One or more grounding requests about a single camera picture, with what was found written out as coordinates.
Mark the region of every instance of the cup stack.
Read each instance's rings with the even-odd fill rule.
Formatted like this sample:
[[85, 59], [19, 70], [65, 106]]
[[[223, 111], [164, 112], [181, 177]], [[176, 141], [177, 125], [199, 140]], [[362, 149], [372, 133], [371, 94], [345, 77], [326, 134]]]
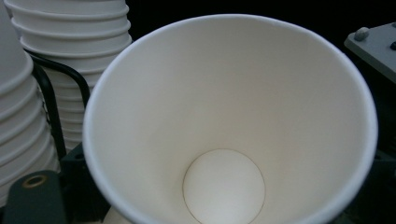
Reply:
[[[5, 0], [25, 49], [68, 65], [93, 90], [103, 71], [132, 43], [125, 0]], [[69, 151], [81, 142], [85, 108], [77, 83], [45, 68], [56, 94]]]
[[0, 207], [11, 185], [39, 170], [59, 170], [42, 96], [3, 3], [0, 4]]

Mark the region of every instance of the cup rim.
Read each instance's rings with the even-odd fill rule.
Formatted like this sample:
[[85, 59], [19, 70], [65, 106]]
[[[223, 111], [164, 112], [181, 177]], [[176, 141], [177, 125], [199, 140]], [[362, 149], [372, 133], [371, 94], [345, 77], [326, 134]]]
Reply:
[[62, 131], [67, 132], [67, 133], [82, 133], [82, 130], [72, 130], [72, 129], [67, 129], [67, 128], [62, 128]]
[[58, 110], [66, 112], [66, 113], [85, 113], [84, 108], [64, 108], [64, 107], [59, 107]]
[[21, 168], [16, 172], [11, 173], [5, 178], [0, 179], [0, 187], [8, 183], [10, 180], [14, 179], [16, 176], [23, 174], [23, 172], [25, 172], [29, 168], [31, 168], [35, 164], [35, 162], [37, 162], [41, 158], [41, 156], [45, 154], [44, 152], [48, 149], [49, 145], [50, 145], [50, 138], [48, 137], [44, 142], [44, 144], [40, 147], [39, 151], [37, 151], [35, 157], [32, 160], [24, 163], [23, 166], [21, 166]]
[[101, 10], [101, 14], [104, 14], [108, 12], [109, 7], [111, 8], [112, 11], [120, 10], [125, 6], [125, 1], [124, 0], [105, 0], [105, 1], [98, 1], [98, 0], [84, 0], [84, 1], [75, 1], [78, 2], [78, 5], [76, 3], [70, 3], [68, 6], [67, 11], [64, 11], [64, 9], [60, 9], [59, 3], [57, 1], [50, 1], [50, 0], [39, 0], [38, 5], [37, 4], [26, 4], [25, 2], [30, 2], [30, 1], [21, 1], [21, 0], [5, 0], [8, 2], [11, 2], [13, 5], [21, 8], [26, 8], [26, 9], [36, 9], [39, 11], [43, 12], [52, 12], [52, 13], [63, 13], [63, 14], [75, 14], [76, 10], [75, 8], [78, 7], [78, 10], [76, 14], [78, 15], [91, 15], [92, 12], [94, 12], [96, 9]]
[[89, 52], [89, 53], [61, 53], [61, 52], [49, 52], [49, 51], [42, 50], [42, 49], [35, 49], [35, 48], [28, 46], [26, 43], [24, 43], [23, 36], [21, 36], [20, 42], [24, 48], [29, 49], [32, 52], [38, 53], [44, 58], [50, 56], [50, 57], [54, 57], [54, 58], [65, 58], [65, 59], [90, 59], [90, 58], [100, 58], [100, 57], [106, 57], [106, 56], [110, 56], [110, 55], [119, 54], [126, 47], [130, 46], [132, 44], [133, 40], [132, 40], [132, 37], [129, 35], [128, 41], [126, 43], [124, 43], [121, 47], [118, 47], [116, 49], [108, 49], [105, 51]]
[[[88, 82], [88, 87], [89, 88], [93, 88], [96, 84], [96, 81], [94, 82]], [[61, 83], [61, 82], [56, 82], [56, 81], [52, 81], [52, 86], [54, 87], [54, 89], [56, 88], [61, 88], [61, 89], [72, 89], [72, 90], [78, 90], [79, 91], [79, 86], [76, 82], [70, 82], [70, 83]]]
[[65, 141], [69, 141], [69, 142], [74, 142], [74, 143], [80, 143], [82, 142], [82, 139], [77, 139], [77, 138], [69, 138], [69, 137], [64, 137]]
[[62, 100], [62, 101], [69, 101], [69, 102], [81, 102], [82, 103], [82, 97], [81, 96], [62, 96], [62, 95], [55, 95], [56, 100]]
[[27, 58], [27, 64], [23, 67], [23, 69], [12, 79], [0, 84], [0, 96], [3, 96], [10, 91], [15, 90], [18, 86], [20, 86], [24, 80], [26, 80], [33, 71], [33, 60], [30, 58], [30, 55], [24, 52]]
[[39, 115], [41, 114], [40, 113], [41, 109], [42, 109], [42, 105], [38, 103], [38, 99], [37, 99], [37, 104], [35, 108], [32, 109], [32, 113], [30, 114], [30, 117], [24, 119], [21, 123], [16, 124], [13, 129], [7, 132], [7, 134], [0, 136], [0, 145], [3, 145], [6, 141], [21, 133], [26, 127], [35, 123], [35, 119], [38, 118]]
[[14, 149], [12, 151], [12, 153], [9, 153], [6, 156], [3, 156], [0, 159], [0, 166], [8, 163], [9, 161], [14, 160], [16, 157], [18, 157], [20, 154], [22, 154], [25, 150], [27, 150], [29, 147], [31, 147], [40, 137], [42, 137], [45, 129], [46, 129], [46, 121], [43, 119], [41, 121], [41, 123], [39, 124], [39, 128], [37, 129], [37, 132], [34, 135], [32, 135], [32, 138], [30, 138], [29, 141], [26, 141], [22, 146], [20, 146], [17, 149]]
[[18, 110], [23, 108], [25, 105], [28, 104], [30, 100], [35, 96], [37, 85], [34, 82], [33, 85], [31, 85], [30, 90], [24, 95], [24, 97], [19, 100], [15, 105], [12, 107], [6, 109], [5, 111], [0, 112], [0, 121], [9, 118], [11, 115], [16, 113]]
[[27, 34], [31, 35], [39, 35], [39, 36], [44, 36], [44, 37], [49, 37], [49, 38], [54, 38], [54, 39], [62, 39], [62, 40], [86, 40], [86, 39], [102, 39], [102, 38], [110, 38], [113, 36], [118, 36], [118, 35], [123, 35], [125, 33], [128, 33], [129, 29], [131, 28], [131, 22], [127, 20], [127, 23], [114, 30], [107, 30], [105, 32], [100, 32], [100, 33], [91, 33], [91, 34], [75, 34], [75, 35], [65, 35], [65, 34], [56, 34], [56, 33], [51, 33], [51, 32], [43, 32], [43, 31], [37, 31], [37, 30], [32, 30], [29, 27], [23, 26], [19, 24], [17, 21], [15, 21], [15, 18], [11, 18], [11, 23], [16, 27], [17, 29], [21, 30], [21, 32], [25, 32]]
[[129, 12], [128, 5], [125, 5], [125, 8], [117, 13], [81, 15], [81, 14], [62, 14], [62, 13], [54, 13], [54, 12], [34, 11], [23, 7], [18, 7], [8, 1], [4, 1], [4, 3], [12, 11], [17, 11], [25, 15], [49, 19], [49, 20], [64, 20], [64, 21], [109, 20], [109, 19], [125, 16]]
[[77, 119], [59, 118], [59, 120], [61, 121], [61, 126], [63, 126], [63, 125], [62, 125], [63, 122], [71, 123], [71, 124], [81, 124], [81, 125], [83, 124], [83, 120], [82, 120], [82, 119], [77, 120]]
[[[48, 69], [50, 69], [50, 68], [46, 68], [46, 67], [43, 67], [43, 69], [44, 69], [44, 71], [45, 72], [47, 72], [47, 70]], [[81, 74], [81, 75], [91, 75], [91, 74], [96, 74], [96, 73], [103, 73], [104, 71], [106, 70], [106, 66], [105, 67], [102, 67], [102, 68], [95, 68], [95, 69], [91, 69], [91, 70], [79, 70], [78, 72]]]

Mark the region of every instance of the paper cup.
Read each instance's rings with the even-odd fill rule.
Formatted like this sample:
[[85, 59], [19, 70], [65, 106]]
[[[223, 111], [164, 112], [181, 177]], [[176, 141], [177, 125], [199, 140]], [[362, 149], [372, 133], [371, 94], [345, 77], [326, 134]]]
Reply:
[[62, 119], [70, 119], [75, 122], [84, 120], [84, 109], [61, 108], [58, 106], [58, 112], [59, 117]]
[[11, 79], [23, 73], [26, 66], [32, 64], [31, 59], [26, 57], [25, 52], [18, 39], [18, 35], [11, 24], [10, 17], [4, 4], [0, 6], [0, 90], [4, 88]]
[[15, 113], [19, 112], [29, 102], [37, 97], [37, 85], [33, 78], [29, 78], [23, 85], [20, 85], [14, 93], [8, 94], [7, 97], [0, 96], [0, 122], [12, 117]]
[[131, 24], [120, 28], [104, 31], [102, 33], [69, 33], [56, 34], [50, 32], [36, 31], [30, 27], [18, 25], [14, 26], [21, 31], [21, 42], [29, 49], [40, 49], [49, 52], [59, 53], [91, 53], [102, 52], [124, 46], [130, 40], [128, 33]]
[[32, 166], [33, 163], [36, 162], [43, 153], [45, 153], [45, 150], [50, 143], [50, 139], [51, 136], [48, 133], [45, 137], [39, 138], [33, 146], [31, 146], [28, 150], [24, 151], [14, 160], [3, 164], [0, 169], [0, 176], [13, 176], [14, 173], [18, 172], [20, 167]]
[[85, 71], [93, 71], [107, 67], [131, 43], [132, 38], [125, 42], [124, 45], [116, 49], [83, 54], [55, 53], [40, 49], [32, 49], [29, 48], [29, 46], [25, 47], [30, 51], [39, 54], [43, 58], [55, 61], [57, 63], [63, 63], [74, 68], [78, 72], [83, 73]]
[[83, 120], [60, 119], [63, 129], [71, 131], [82, 130]]
[[128, 6], [112, 14], [76, 15], [48, 13], [17, 7], [5, 2], [12, 11], [15, 23], [31, 30], [55, 34], [101, 34], [113, 31], [128, 24]]
[[53, 85], [53, 89], [57, 96], [76, 98], [80, 99], [80, 101], [82, 102], [82, 96], [79, 87], [58, 87]]
[[73, 150], [80, 143], [81, 143], [81, 138], [64, 137], [64, 145], [66, 147], [66, 150], [68, 151]]
[[0, 113], [6, 113], [5, 111], [16, 106], [27, 92], [36, 88], [35, 79], [31, 77], [32, 71], [33, 62], [30, 61], [22, 72], [14, 74], [14, 78], [0, 82]]
[[112, 15], [125, 9], [125, 0], [5, 0], [26, 10], [71, 15]]
[[65, 100], [60, 98], [60, 96], [56, 97], [56, 103], [57, 106], [61, 108], [72, 108], [72, 109], [78, 109], [78, 110], [83, 110], [85, 109], [84, 104], [82, 103], [82, 100], [78, 98], [77, 100]]
[[[99, 79], [99, 76], [102, 75], [103, 71], [105, 71], [105, 67], [96, 69], [96, 70], [85, 70], [85, 71], [81, 71], [79, 72], [84, 79], [91, 84], [94, 84], [97, 82], [97, 80]], [[71, 78], [70, 76], [68, 76], [67, 74], [64, 74], [62, 72], [58, 72], [49, 68], [44, 68], [47, 76], [49, 77], [50, 81], [52, 83], [55, 83], [55, 85], [57, 86], [62, 86], [63, 84], [68, 85], [68, 86], [77, 86], [77, 82]]]
[[36, 145], [40, 144], [47, 135], [50, 135], [50, 128], [44, 118], [39, 119], [39, 121], [37, 125], [32, 125], [31, 129], [35, 130], [35, 133], [31, 133], [30, 136], [21, 133], [13, 141], [0, 146], [2, 148], [0, 151], [0, 166], [15, 160], [28, 150], [35, 150]]
[[7, 133], [12, 130], [15, 126], [18, 126], [24, 119], [29, 118], [32, 111], [40, 110], [43, 107], [43, 102], [40, 98], [34, 97], [20, 110], [15, 111], [12, 116], [6, 119], [0, 120], [0, 133]]
[[18, 170], [15, 170], [7, 176], [2, 176], [0, 179], [0, 196], [6, 195], [11, 185], [19, 178], [47, 168], [55, 159], [54, 154], [56, 154], [54, 146], [49, 142], [39, 154], [37, 153], [33, 159], [21, 165]]
[[81, 130], [68, 130], [62, 129], [64, 137], [66, 139], [75, 139], [78, 142], [81, 142], [82, 139], [82, 129]]
[[372, 95], [303, 27], [222, 14], [135, 41], [95, 86], [83, 126], [98, 188], [136, 223], [326, 223], [375, 155]]
[[[20, 134], [24, 134], [28, 127], [38, 125], [37, 123], [40, 121], [40, 118], [45, 118], [45, 114], [43, 113], [43, 106], [41, 104], [35, 104], [35, 106], [31, 108], [30, 113], [28, 113], [24, 119], [19, 120], [19, 122], [15, 122], [14, 125], [7, 130], [1, 130], [0, 146], [6, 146], [10, 142], [13, 142], [14, 138]], [[33, 130], [29, 129], [30, 133], [27, 133], [27, 136], [34, 134], [34, 127], [32, 129]]]

